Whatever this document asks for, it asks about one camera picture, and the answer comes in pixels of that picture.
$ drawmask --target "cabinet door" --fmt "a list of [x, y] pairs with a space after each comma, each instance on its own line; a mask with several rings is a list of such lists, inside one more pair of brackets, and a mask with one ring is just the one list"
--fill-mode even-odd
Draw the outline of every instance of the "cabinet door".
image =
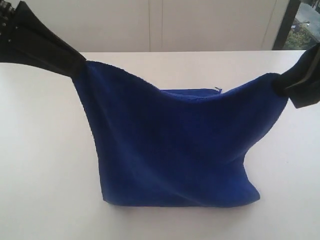
[[276, 0], [163, 0], [162, 51], [260, 50]]
[[28, 0], [34, 14], [81, 52], [148, 52], [148, 0]]

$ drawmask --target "white table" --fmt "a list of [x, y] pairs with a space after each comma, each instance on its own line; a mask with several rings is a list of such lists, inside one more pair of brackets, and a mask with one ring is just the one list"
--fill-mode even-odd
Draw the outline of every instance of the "white table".
[[[159, 88], [228, 90], [282, 73], [302, 51], [86, 53]], [[71, 80], [0, 64], [1, 240], [318, 240], [320, 104], [291, 102], [247, 154], [261, 200], [238, 208], [103, 202], [89, 125]]]

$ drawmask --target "white wall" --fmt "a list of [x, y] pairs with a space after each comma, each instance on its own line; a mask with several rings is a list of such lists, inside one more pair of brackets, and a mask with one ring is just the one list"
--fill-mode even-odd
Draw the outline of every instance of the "white wall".
[[[81, 52], [270, 50], [289, 0], [25, 0]], [[14, 6], [18, 0], [11, 1]]]

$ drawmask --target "microfiber cloth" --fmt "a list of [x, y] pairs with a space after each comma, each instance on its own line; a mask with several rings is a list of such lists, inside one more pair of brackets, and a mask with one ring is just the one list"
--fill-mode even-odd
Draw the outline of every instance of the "microfiber cloth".
[[115, 66], [88, 61], [73, 83], [98, 155], [103, 199], [120, 206], [236, 207], [260, 199], [247, 151], [288, 98], [268, 73], [224, 93], [160, 90]]

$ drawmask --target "blue cloth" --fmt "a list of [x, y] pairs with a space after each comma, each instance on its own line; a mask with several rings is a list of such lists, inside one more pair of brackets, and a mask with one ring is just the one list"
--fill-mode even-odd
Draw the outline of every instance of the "blue cloth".
[[287, 104], [272, 90], [276, 76], [221, 94], [159, 90], [122, 69], [88, 61], [73, 82], [94, 137], [103, 199], [165, 207], [257, 201], [243, 163]]

